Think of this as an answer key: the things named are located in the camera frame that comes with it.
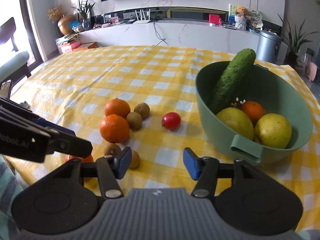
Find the green cucumber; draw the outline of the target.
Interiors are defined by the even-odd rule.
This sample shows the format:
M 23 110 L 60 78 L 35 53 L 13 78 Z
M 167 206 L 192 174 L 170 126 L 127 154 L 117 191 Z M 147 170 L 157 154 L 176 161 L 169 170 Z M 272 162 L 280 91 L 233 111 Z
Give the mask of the green cucumber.
M 234 98 L 234 93 L 239 88 L 244 77 L 248 74 L 256 59 L 253 49 L 239 51 L 220 76 L 209 101 L 209 108 L 217 114 L 228 107 Z

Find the white wifi router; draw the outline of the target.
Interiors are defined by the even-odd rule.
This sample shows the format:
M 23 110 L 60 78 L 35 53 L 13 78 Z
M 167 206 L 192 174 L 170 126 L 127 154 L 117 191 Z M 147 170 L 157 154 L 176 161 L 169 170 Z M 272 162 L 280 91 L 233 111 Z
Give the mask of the white wifi router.
M 143 10 L 140 9 L 140 11 L 135 11 L 136 14 L 136 20 L 134 24 L 144 24 L 144 23 L 149 23 L 151 21 L 151 9 L 149 10 Z

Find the white marble tv cabinet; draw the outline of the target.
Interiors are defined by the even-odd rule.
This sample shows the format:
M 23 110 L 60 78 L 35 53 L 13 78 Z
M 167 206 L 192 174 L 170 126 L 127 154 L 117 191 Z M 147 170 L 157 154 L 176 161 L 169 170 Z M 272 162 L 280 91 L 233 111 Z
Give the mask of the white marble tv cabinet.
M 259 35 L 210 26 L 208 22 L 164 19 L 144 24 L 118 24 L 79 34 L 82 43 L 98 46 L 176 46 L 236 54 L 257 50 Z

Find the potted green plant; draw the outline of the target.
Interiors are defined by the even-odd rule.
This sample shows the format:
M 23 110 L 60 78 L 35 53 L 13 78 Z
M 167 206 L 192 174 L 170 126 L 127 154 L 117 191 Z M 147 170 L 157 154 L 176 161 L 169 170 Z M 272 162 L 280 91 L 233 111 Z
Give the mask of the potted green plant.
M 300 51 L 301 46 L 306 43 L 311 43 L 312 40 L 310 40 L 309 36 L 313 34 L 318 34 L 319 31 L 304 31 L 303 28 L 306 22 L 306 18 L 304 18 L 304 20 L 299 26 L 295 24 L 295 26 L 292 28 L 287 18 L 282 18 L 280 15 L 278 16 L 283 26 L 285 26 L 286 31 L 286 33 L 281 35 L 287 42 L 289 49 L 287 62 L 292 68 L 296 68 L 298 66 L 298 53 Z

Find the green plastic colander bowl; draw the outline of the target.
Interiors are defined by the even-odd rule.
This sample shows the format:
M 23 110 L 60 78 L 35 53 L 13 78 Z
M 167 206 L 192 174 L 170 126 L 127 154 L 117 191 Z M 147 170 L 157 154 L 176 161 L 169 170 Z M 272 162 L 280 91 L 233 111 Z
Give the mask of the green plastic colander bowl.
M 313 123 L 306 102 L 265 67 L 252 66 L 236 89 L 225 89 L 214 100 L 227 66 L 227 61 L 209 64 L 195 80 L 201 125 L 218 151 L 260 166 L 288 157 L 309 141 Z

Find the large yellow-green pear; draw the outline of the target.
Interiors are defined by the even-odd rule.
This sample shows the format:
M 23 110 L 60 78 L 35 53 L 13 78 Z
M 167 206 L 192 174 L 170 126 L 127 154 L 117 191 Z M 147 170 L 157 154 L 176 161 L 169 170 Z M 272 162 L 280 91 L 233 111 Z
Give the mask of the large yellow-green pear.
M 216 117 L 236 133 L 253 141 L 253 124 L 247 114 L 242 110 L 228 107 L 217 113 Z

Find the yellow white checkered tablecloth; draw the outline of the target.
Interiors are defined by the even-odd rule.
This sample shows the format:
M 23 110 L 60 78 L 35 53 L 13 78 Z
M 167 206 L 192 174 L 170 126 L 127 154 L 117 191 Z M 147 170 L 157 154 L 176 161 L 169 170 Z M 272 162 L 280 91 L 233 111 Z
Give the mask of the yellow white checkered tablecloth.
M 218 152 L 200 124 L 195 78 L 207 64 L 228 61 L 233 54 L 178 47 L 106 47 L 74 51 L 53 59 L 36 74 L 16 85 L 11 100 L 26 101 L 37 115 L 73 130 L 93 145 L 93 158 L 103 156 L 107 142 L 99 125 L 111 99 L 129 103 L 131 110 L 145 102 L 151 115 L 143 127 L 130 132 L 125 144 L 137 151 L 140 166 L 128 170 L 120 186 L 185 187 L 195 181 L 184 168 L 182 151 L 190 147 L 199 156 L 211 156 L 223 163 L 230 160 Z M 297 194 L 304 213 L 297 231 L 319 229 L 319 103 L 300 76 L 289 66 L 256 61 L 290 83 L 304 98 L 313 119 L 309 142 L 291 156 L 263 167 L 269 176 Z M 182 123 L 176 132 L 161 127 L 168 112 L 177 112 Z M 7 157 L 30 185 L 65 162 L 64 154 L 46 157 L 44 164 Z

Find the orange cardboard box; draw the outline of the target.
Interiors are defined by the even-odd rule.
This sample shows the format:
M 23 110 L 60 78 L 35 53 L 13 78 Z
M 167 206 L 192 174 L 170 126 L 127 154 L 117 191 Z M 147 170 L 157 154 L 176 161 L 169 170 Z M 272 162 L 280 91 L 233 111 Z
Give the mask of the orange cardboard box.
M 97 42 L 84 43 L 84 44 L 80 45 L 79 47 L 74 48 L 73 51 L 88 50 L 88 49 L 94 49 L 97 47 L 98 47 Z

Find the brown gourd vase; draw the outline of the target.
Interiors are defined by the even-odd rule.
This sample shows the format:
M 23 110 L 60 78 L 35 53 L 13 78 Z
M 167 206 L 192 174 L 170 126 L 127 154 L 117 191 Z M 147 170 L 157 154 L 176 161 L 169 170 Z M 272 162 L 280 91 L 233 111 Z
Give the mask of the brown gourd vase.
M 75 20 L 75 17 L 74 15 L 66 15 L 66 16 L 63 16 L 59 21 L 58 21 L 58 28 L 61 32 L 61 34 L 63 35 L 68 35 L 68 34 L 71 34 L 73 33 L 73 30 L 72 28 L 69 26 L 69 24 L 71 22 L 73 22 Z

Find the red cherry tomato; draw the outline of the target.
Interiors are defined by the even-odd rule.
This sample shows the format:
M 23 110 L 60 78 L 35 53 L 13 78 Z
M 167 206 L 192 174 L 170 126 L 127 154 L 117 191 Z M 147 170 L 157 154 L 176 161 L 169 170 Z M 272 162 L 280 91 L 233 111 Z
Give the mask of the red cherry tomato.
M 175 130 L 180 126 L 181 123 L 181 117 L 176 112 L 169 112 L 165 114 L 162 118 L 162 127 L 168 129 L 168 130 Z

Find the teddy bear plush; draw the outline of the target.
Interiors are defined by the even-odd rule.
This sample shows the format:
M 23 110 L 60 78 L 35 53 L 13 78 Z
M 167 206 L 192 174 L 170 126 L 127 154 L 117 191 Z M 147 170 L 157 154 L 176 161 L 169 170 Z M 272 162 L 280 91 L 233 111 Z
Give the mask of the teddy bear plush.
M 235 11 L 235 28 L 238 30 L 246 30 L 247 26 L 247 19 L 250 19 L 251 16 L 249 15 L 248 9 L 244 6 L 238 5 Z

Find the red box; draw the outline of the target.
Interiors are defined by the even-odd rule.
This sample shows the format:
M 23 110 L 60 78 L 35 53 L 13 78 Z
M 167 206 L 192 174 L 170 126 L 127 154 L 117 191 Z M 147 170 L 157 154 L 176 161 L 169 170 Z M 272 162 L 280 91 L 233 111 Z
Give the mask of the red box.
M 221 17 L 218 14 L 209 14 L 209 25 L 210 26 L 220 26 Z

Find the yellow pear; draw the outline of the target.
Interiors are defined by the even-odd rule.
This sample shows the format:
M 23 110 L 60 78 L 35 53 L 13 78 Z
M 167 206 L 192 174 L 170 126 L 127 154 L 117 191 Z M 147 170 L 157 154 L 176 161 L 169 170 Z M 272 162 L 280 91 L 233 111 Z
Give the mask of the yellow pear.
M 254 128 L 254 142 L 271 148 L 286 148 L 291 135 L 292 127 L 287 118 L 276 113 L 265 114 Z

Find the smartphone on stand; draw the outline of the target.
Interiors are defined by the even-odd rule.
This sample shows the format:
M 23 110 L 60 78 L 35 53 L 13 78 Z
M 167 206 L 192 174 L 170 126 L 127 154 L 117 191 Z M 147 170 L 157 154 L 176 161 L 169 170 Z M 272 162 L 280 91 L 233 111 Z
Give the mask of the smartphone on stand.
M 12 81 L 11 80 L 4 81 L 1 84 L 0 96 L 2 98 L 10 99 L 11 90 L 12 90 Z

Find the orange tangerine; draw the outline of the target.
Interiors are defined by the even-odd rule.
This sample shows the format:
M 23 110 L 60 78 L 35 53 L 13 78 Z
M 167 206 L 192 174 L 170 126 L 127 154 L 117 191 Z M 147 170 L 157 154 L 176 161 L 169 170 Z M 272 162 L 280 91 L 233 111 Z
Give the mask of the orange tangerine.
M 131 112 L 131 108 L 124 100 L 112 99 L 105 105 L 104 112 L 105 116 L 115 114 L 126 119 L 127 115 Z
M 80 158 L 80 157 L 76 157 L 73 155 L 67 155 L 65 157 L 65 163 L 70 161 L 71 159 L 76 159 L 76 158 L 79 158 L 81 160 L 82 164 L 83 163 L 92 163 L 94 161 L 92 155 L 90 155 L 86 158 Z M 82 171 L 80 172 L 79 183 L 81 183 L 83 185 L 84 182 L 90 181 L 93 174 L 94 174 L 94 172 L 92 171 L 92 169 L 90 167 L 83 168 Z
M 265 114 L 265 109 L 262 105 L 255 101 L 246 101 L 240 109 L 250 118 L 253 126 L 255 126 L 258 120 Z
M 115 144 L 124 142 L 130 136 L 128 122 L 116 114 L 104 117 L 100 123 L 99 131 L 103 139 Z

